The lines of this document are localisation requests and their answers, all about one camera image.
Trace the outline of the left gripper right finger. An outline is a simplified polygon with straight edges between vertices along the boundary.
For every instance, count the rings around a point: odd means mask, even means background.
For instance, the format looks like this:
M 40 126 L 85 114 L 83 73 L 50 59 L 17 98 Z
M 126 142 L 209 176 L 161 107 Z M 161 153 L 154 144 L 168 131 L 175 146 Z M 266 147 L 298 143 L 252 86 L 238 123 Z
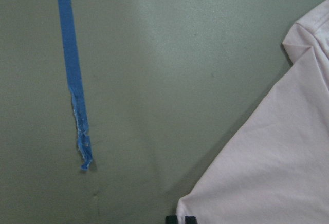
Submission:
M 197 224 L 197 218 L 195 216 L 185 216 L 185 224 Z

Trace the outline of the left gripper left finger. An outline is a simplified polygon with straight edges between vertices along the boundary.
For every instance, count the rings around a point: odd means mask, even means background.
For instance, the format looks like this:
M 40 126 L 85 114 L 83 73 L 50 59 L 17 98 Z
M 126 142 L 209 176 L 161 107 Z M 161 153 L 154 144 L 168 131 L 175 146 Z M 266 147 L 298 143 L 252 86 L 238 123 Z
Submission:
M 165 224 L 178 224 L 178 218 L 176 215 L 169 215 L 165 217 Z

